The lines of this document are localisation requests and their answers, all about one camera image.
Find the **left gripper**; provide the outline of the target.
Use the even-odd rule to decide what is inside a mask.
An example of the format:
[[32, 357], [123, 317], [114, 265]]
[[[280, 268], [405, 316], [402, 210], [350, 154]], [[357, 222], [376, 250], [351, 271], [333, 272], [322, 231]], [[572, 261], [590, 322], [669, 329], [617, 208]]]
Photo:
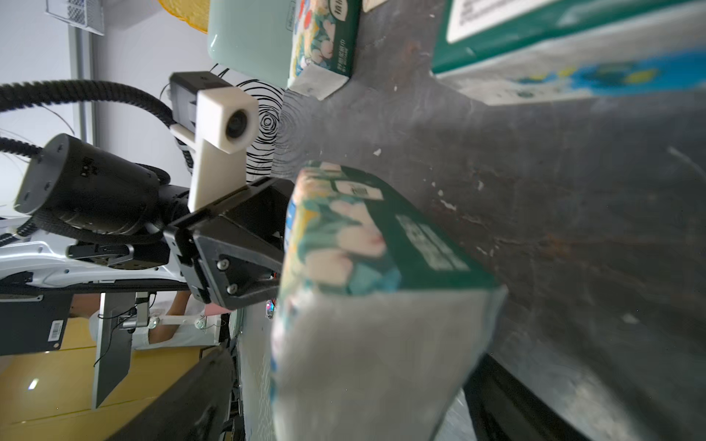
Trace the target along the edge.
[[230, 311], [275, 299], [294, 184], [262, 178], [165, 228], [192, 294]]

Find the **floral tissue pack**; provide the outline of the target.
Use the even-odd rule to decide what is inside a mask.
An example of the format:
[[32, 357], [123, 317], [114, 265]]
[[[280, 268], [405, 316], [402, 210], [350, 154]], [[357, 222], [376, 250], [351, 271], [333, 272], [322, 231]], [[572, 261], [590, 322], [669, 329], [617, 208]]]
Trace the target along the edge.
[[288, 90], [324, 100], [349, 81], [361, 8], [355, 0], [296, 3]]
[[279, 440], [431, 440], [507, 287], [386, 182], [320, 161], [287, 211], [271, 327]]

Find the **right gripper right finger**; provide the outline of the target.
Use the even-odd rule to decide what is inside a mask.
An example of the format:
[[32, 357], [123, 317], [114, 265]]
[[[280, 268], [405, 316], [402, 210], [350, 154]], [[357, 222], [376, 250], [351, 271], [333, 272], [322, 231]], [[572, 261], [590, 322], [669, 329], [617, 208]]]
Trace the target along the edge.
[[479, 440], [588, 440], [492, 356], [481, 357], [463, 391]]

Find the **green white tissue pack under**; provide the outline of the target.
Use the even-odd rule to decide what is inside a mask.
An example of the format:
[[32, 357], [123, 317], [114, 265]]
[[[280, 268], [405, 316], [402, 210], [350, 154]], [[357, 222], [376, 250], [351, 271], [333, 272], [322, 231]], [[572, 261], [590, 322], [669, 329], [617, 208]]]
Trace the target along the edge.
[[488, 106], [705, 86], [702, 1], [450, 1], [432, 75]]

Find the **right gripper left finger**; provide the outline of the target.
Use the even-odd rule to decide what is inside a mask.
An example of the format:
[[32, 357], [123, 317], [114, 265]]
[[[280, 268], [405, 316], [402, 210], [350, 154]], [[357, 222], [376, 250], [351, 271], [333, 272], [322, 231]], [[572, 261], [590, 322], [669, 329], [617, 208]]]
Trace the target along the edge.
[[218, 440], [234, 382], [230, 352], [218, 347], [110, 439]]

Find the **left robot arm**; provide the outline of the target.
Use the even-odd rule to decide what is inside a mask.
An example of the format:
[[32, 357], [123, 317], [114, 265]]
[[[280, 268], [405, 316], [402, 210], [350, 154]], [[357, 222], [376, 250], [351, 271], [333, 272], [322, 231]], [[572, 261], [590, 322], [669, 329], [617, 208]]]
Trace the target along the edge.
[[261, 101], [208, 72], [174, 73], [171, 105], [140, 89], [96, 80], [5, 84], [5, 112], [45, 105], [113, 102], [144, 110], [176, 139], [191, 173], [187, 187], [63, 133], [38, 147], [3, 139], [5, 154], [29, 161], [1, 236], [4, 264], [36, 257], [37, 233], [68, 240], [49, 266], [4, 269], [5, 295], [190, 290], [227, 310], [276, 298], [283, 272], [285, 216], [293, 185], [255, 176], [250, 149], [261, 133]]

